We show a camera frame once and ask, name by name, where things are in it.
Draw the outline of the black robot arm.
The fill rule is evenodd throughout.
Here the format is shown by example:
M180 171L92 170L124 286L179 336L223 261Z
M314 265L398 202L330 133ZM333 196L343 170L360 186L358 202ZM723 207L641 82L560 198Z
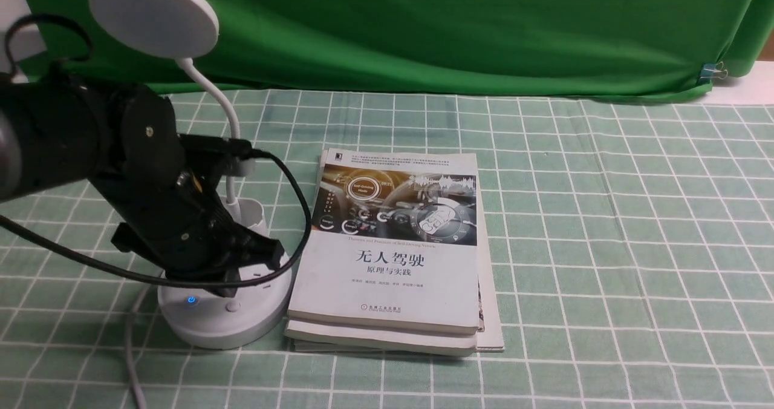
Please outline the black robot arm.
M156 265L166 280L84 257L8 219L2 226L62 257L124 278L233 298L239 271L282 268L282 244L242 225L216 189L243 139L180 134L171 100L139 83L66 74L2 83L2 202L86 180L118 213L113 246Z

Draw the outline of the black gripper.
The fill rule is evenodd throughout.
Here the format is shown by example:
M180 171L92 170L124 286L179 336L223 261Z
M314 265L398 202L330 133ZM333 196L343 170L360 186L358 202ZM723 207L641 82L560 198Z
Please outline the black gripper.
M231 163L229 155L186 151L185 164L165 183L118 172L91 177L123 220L113 245L163 269L177 288L217 298L236 297L238 288L227 284L239 282L246 263L280 270L280 241L238 224L216 193Z

